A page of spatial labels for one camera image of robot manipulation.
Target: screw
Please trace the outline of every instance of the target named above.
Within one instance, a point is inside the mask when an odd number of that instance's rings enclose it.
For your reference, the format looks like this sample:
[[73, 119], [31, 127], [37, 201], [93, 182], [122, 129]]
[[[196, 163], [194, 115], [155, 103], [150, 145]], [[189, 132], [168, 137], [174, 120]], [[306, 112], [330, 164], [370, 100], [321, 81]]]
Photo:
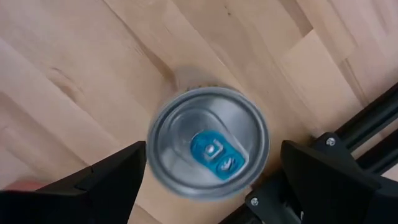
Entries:
[[326, 145], [328, 145], [328, 146], [334, 146], [335, 144], [336, 144], [336, 139], [334, 139], [334, 138], [328, 138], [326, 140]]
[[259, 205], [259, 199], [256, 198], [256, 197], [254, 197], [254, 198], [252, 198], [252, 199], [250, 200], [250, 203], [251, 203], [251, 205], [253, 205], [253, 206], [257, 206], [257, 205]]

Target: pull tab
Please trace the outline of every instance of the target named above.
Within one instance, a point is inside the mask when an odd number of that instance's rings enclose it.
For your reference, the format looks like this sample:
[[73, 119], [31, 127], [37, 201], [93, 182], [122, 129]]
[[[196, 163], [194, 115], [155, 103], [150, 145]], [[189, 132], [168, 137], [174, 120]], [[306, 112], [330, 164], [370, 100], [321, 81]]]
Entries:
[[221, 180], [226, 180], [239, 171], [244, 157], [222, 134], [202, 131], [191, 142], [193, 158], [212, 171]]

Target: wooden table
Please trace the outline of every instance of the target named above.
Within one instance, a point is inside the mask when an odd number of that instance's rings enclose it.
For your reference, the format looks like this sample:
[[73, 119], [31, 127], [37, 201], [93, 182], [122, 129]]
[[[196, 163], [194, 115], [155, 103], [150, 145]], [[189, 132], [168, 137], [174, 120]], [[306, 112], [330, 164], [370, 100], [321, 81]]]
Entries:
[[[333, 131], [398, 82], [397, 59], [395, 0], [0, 0], [0, 187], [145, 139], [165, 92], [202, 75], [260, 107], [269, 173], [281, 140]], [[243, 203], [180, 198], [149, 169], [130, 223], [218, 223]]]

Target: silver can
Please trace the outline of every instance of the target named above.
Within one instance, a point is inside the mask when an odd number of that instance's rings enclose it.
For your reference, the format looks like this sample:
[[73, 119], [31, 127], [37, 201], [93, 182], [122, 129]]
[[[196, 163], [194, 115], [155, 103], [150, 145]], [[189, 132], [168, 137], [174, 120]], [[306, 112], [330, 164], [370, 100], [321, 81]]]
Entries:
[[166, 104], [147, 137], [156, 178], [195, 200], [235, 195], [261, 174], [269, 133], [259, 109], [236, 90], [189, 90]]

